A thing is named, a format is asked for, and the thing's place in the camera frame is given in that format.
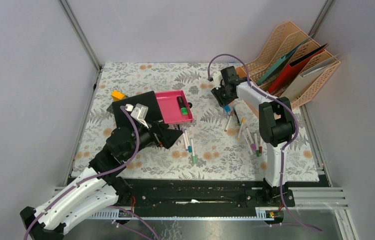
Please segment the blue cap marker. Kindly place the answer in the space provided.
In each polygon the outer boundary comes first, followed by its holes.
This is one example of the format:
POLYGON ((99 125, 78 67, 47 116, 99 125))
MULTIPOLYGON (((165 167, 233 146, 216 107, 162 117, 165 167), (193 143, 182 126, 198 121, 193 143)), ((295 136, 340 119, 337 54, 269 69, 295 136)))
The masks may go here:
POLYGON ((230 112, 232 111, 232 109, 231 109, 231 107, 230 107, 229 105, 225 105, 225 106, 223 107, 223 109, 224 109, 224 111, 225 111, 226 113, 230 113, 230 112))

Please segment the pink drawer tray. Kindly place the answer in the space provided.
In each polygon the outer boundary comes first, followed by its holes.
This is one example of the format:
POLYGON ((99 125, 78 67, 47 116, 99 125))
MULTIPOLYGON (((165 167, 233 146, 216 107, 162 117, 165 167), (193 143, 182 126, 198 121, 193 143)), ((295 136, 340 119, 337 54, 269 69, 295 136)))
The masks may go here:
POLYGON ((176 125, 193 122, 194 117, 191 107, 189 106, 185 93, 182 90, 156 92, 155 97, 157 99, 164 123, 176 125), (177 101, 178 96, 183 98, 188 115, 181 114, 177 101))

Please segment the green highlighter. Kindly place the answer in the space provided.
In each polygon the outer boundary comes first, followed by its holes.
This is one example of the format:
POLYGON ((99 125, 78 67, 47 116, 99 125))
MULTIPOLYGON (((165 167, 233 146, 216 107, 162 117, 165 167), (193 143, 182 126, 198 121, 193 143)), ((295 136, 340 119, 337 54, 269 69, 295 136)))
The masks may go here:
POLYGON ((183 98, 181 96, 178 96, 176 99, 177 99, 177 103, 178 103, 181 114, 183 116, 187 116, 188 110, 187 110, 187 107, 185 105, 185 102, 184 102, 183 98))

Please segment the black pen holder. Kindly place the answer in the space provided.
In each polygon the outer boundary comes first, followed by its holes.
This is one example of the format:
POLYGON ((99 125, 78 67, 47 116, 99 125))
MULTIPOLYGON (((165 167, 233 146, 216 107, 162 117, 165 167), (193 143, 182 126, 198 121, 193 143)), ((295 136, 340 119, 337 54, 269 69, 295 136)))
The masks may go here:
POLYGON ((161 138, 182 134, 180 129, 170 128, 166 123, 164 109, 160 107, 154 91, 113 101, 110 107, 116 124, 112 135, 126 131, 133 136, 134 128, 140 135, 149 133, 161 138))

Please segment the teal folder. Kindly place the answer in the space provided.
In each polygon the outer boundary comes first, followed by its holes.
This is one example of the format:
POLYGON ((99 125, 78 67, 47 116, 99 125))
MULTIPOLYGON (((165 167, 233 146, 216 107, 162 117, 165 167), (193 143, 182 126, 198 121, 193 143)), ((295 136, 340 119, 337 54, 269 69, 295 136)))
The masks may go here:
POLYGON ((295 47, 293 47, 289 52, 286 52, 284 55, 281 55, 280 58, 275 61, 269 68, 268 70, 260 77, 259 80, 257 80, 255 83, 260 86, 264 84, 265 82, 268 82, 273 76, 276 75, 286 64, 287 62, 291 59, 293 54, 297 51, 299 47, 301 47, 303 44, 307 43, 311 36, 305 36, 301 33, 295 33, 295 38, 293 37, 288 37, 289 39, 294 39, 293 43, 298 43, 295 47))

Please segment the red notebook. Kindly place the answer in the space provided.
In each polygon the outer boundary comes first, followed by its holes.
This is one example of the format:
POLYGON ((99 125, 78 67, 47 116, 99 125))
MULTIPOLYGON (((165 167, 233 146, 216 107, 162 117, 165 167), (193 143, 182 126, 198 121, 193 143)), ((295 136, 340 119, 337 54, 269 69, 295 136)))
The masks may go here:
POLYGON ((301 70, 307 65, 307 63, 316 55, 322 53, 327 47, 327 43, 314 49, 313 51, 305 54, 297 60, 289 63, 280 73, 280 75, 274 80, 271 86, 268 88, 268 93, 274 95, 277 91, 281 90, 284 86, 290 83, 295 77, 301 72, 301 70))

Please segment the peach file organizer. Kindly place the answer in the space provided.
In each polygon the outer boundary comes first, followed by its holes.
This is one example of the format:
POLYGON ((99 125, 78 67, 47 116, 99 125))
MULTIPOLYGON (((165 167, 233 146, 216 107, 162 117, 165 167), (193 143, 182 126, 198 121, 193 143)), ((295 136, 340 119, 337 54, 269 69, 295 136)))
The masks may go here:
POLYGON ((288 21, 275 28, 255 60, 235 70, 260 89, 288 97, 296 109, 310 102, 341 64, 327 46, 288 21))

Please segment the beige notebook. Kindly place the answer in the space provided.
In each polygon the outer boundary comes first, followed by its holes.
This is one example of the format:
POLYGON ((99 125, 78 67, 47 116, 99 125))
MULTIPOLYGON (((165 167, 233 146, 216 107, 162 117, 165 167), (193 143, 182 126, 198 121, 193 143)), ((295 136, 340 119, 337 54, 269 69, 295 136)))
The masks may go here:
POLYGON ((314 98, 340 63, 338 55, 332 56, 327 51, 317 54, 294 80, 276 93, 276 96, 287 97, 293 109, 304 105, 314 98))

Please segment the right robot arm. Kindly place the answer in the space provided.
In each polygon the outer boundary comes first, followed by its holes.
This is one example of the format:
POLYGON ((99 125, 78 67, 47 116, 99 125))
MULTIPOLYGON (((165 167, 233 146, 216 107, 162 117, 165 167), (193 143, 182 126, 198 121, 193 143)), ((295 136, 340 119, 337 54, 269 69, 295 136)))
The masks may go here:
POLYGON ((277 98, 260 89, 248 77, 240 77, 234 66, 215 75, 211 75, 210 70, 207 73, 208 80, 214 84, 211 93, 220 107, 240 99, 258 110, 259 134, 267 150, 268 170, 264 179, 270 186, 262 192, 262 199, 265 204, 275 206, 282 200, 282 192, 277 187, 287 182, 286 148, 295 138, 298 127, 290 100, 277 98))

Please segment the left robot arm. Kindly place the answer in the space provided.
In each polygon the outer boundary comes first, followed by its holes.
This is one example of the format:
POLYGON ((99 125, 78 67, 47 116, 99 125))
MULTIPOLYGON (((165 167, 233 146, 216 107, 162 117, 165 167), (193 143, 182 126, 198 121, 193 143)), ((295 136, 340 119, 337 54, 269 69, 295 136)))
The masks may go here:
POLYGON ((26 228, 24 239, 62 240, 76 225, 92 214, 118 204, 126 205, 131 188, 121 173, 144 148, 169 149, 183 135, 162 122, 150 128, 137 126, 115 128, 106 144, 82 173, 53 198, 38 207, 25 207, 20 217, 26 228))

